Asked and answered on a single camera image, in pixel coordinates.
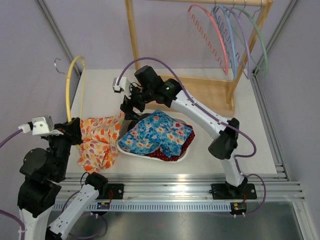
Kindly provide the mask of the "dark grey dotted skirt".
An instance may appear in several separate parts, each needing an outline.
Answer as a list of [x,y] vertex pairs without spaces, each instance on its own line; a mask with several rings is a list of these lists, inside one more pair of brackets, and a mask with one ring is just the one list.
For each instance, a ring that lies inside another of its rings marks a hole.
[[148,117],[150,113],[143,113],[139,116],[138,120],[125,120],[122,123],[121,129],[119,131],[120,137],[123,137],[128,131],[130,131],[137,123],[139,123],[141,120]]

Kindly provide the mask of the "orange yellow floral skirt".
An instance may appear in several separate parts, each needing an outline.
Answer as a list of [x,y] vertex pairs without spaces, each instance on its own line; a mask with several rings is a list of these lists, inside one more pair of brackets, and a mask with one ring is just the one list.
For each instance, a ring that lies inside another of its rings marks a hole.
[[119,154],[116,147],[125,120],[121,111],[108,117],[90,117],[80,121],[82,144],[79,145],[80,167],[88,173],[98,173],[113,166]]

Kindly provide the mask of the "yellow hanger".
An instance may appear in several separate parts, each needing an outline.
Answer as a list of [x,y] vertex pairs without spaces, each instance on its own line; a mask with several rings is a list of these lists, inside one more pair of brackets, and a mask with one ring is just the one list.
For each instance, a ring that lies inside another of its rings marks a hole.
[[66,116],[67,116],[67,122],[71,122],[72,121],[72,115],[71,115],[71,78],[72,78],[72,74],[73,74],[73,70],[74,67],[76,66],[77,61],[81,62],[82,68],[85,69],[86,68],[86,63],[85,63],[85,57],[82,55],[78,55],[76,56],[70,63],[69,68],[68,68],[68,72],[67,74],[65,74],[62,71],[59,71],[58,66],[57,66],[57,61],[60,61],[60,58],[55,58],[53,65],[55,67],[55,70],[59,73],[59,74],[63,74],[65,75],[65,79],[66,79],[66,84],[65,84],[65,108],[66,108]]

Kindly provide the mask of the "red polka dot skirt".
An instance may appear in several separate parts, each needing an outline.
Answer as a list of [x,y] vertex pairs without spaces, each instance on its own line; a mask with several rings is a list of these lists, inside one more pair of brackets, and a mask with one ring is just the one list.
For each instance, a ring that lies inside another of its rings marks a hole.
[[192,141],[194,140],[194,138],[195,138],[195,132],[192,131],[190,133],[190,135],[188,136],[188,138],[183,143],[183,145],[181,147],[180,155],[173,155],[171,157],[168,157],[163,152],[161,152],[160,149],[157,149],[154,152],[146,154],[145,156],[150,157],[150,158],[155,158],[157,160],[164,161],[164,162],[177,162],[178,160],[180,160],[182,158],[183,154],[186,153],[187,149],[189,148],[189,146],[192,143]]

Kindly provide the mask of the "pink hanger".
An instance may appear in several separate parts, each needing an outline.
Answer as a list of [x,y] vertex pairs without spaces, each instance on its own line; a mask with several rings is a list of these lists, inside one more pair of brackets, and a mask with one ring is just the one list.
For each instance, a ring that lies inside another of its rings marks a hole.
[[[208,19],[207,26],[205,26],[204,19],[197,18],[196,11],[200,12],[203,17]],[[229,59],[227,50],[213,14],[210,13],[207,8],[200,3],[192,3],[188,8],[187,13],[197,31],[205,41],[205,44],[208,46],[209,51],[213,54],[213,57],[217,61],[219,67],[222,69],[225,75],[228,75]]]

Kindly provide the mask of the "light blue hanger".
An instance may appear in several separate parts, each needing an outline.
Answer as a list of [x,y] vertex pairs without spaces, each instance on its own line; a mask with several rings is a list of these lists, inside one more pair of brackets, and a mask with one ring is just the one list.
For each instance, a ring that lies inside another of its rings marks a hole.
[[237,77],[237,67],[236,63],[236,47],[233,36],[233,29],[230,22],[230,13],[227,13],[227,10],[224,6],[220,4],[215,4],[211,10],[213,17],[218,25],[218,29],[222,36],[222,40],[225,46],[227,58],[230,64],[230,69],[232,69],[233,78]]

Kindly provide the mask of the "lilac hanger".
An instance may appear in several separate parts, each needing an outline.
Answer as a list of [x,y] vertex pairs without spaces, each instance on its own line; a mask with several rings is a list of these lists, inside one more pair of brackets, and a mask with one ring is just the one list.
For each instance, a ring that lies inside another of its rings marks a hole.
[[[239,29],[241,31],[241,35],[239,35],[236,32],[235,28],[231,24],[232,33],[233,33],[233,35],[235,34],[238,37],[239,41],[244,46],[244,49],[245,49],[244,53],[247,54],[248,56],[250,56],[248,40],[247,40],[247,37],[246,37],[246,35],[244,33],[243,24],[242,24],[239,16],[233,11],[232,8],[227,7],[227,6],[223,6],[223,7],[226,8],[227,13],[230,13],[230,15],[232,15],[235,18],[235,20],[236,20],[236,22],[238,24],[238,27],[239,27]],[[244,74],[245,77],[249,80],[250,77],[252,76],[252,74],[251,74],[251,60],[249,59],[247,63],[245,63],[244,60],[240,60],[240,54],[239,54],[239,52],[237,52],[236,44],[235,44],[235,50],[236,50],[236,63],[238,64],[237,77],[241,77],[242,74]]]

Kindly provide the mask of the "mint green hanger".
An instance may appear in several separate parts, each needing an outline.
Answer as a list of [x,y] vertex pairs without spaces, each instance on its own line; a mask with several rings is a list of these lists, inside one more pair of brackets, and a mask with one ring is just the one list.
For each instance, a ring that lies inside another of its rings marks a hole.
[[[269,73],[269,59],[268,59],[268,54],[266,50],[266,44],[264,37],[261,33],[261,30],[264,26],[264,23],[266,22],[268,13],[272,7],[273,0],[260,0],[259,1],[259,6],[260,8],[256,10],[253,15],[250,15],[245,8],[238,8],[235,7],[234,10],[239,11],[239,16],[240,18],[241,13],[245,14],[246,17],[250,20],[250,22],[253,25],[253,29],[250,35],[249,40],[244,40],[244,43],[246,45],[245,49],[246,51],[243,53],[242,58],[238,64],[238,69],[237,69],[237,80],[240,79],[241,75],[243,74],[243,70],[245,67],[247,68],[247,74],[245,76],[247,79],[251,79],[253,76],[253,65],[255,64],[257,70],[263,70],[264,71],[264,76],[267,77]],[[261,49],[263,53],[263,63],[264,63],[264,68],[260,68],[259,64],[255,62],[255,60],[251,57],[251,52],[256,44],[257,39],[259,39],[260,44],[261,44]]]

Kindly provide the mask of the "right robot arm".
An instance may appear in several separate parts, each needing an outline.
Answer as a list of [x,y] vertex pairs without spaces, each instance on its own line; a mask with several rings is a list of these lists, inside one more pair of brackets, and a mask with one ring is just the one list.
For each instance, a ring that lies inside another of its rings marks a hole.
[[180,112],[202,127],[213,139],[208,147],[209,153],[221,160],[225,173],[225,185],[220,188],[223,199],[240,199],[248,183],[247,177],[240,174],[234,159],[238,147],[240,122],[236,118],[230,120],[216,114],[198,102],[176,79],[163,80],[148,65],[134,74],[139,86],[135,86],[123,76],[113,80],[113,90],[124,92],[120,109],[125,119],[135,120],[139,115],[134,112],[145,110],[146,104],[156,102]]

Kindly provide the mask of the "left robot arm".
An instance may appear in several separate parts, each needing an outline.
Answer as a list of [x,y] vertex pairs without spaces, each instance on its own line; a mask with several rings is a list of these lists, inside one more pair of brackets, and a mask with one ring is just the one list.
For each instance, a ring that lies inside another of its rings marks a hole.
[[30,150],[19,170],[25,177],[17,199],[23,240],[65,240],[90,203],[108,194],[108,179],[99,173],[90,173],[70,205],[56,220],[48,223],[62,188],[59,184],[66,179],[71,148],[83,142],[80,123],[80,118],[76,117],[54,124],[46,115],[18,127],[23,133],[31,132],[49,144],[47,149]]

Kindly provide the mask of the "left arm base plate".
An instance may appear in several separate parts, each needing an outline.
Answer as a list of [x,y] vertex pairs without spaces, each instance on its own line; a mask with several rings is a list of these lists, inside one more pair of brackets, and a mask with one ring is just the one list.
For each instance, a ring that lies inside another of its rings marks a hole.
[[104,195],[99,196],[98,200],[122,200],[124,197],[123,183],[109,183]]

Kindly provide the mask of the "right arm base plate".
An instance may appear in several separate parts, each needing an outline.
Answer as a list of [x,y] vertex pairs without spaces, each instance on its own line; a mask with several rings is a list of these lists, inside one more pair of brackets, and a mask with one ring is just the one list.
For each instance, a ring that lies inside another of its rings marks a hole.
[[258,198],[253,183],[237,187],[228,183],[213,183],[209,193],[214,200],[256,200]]

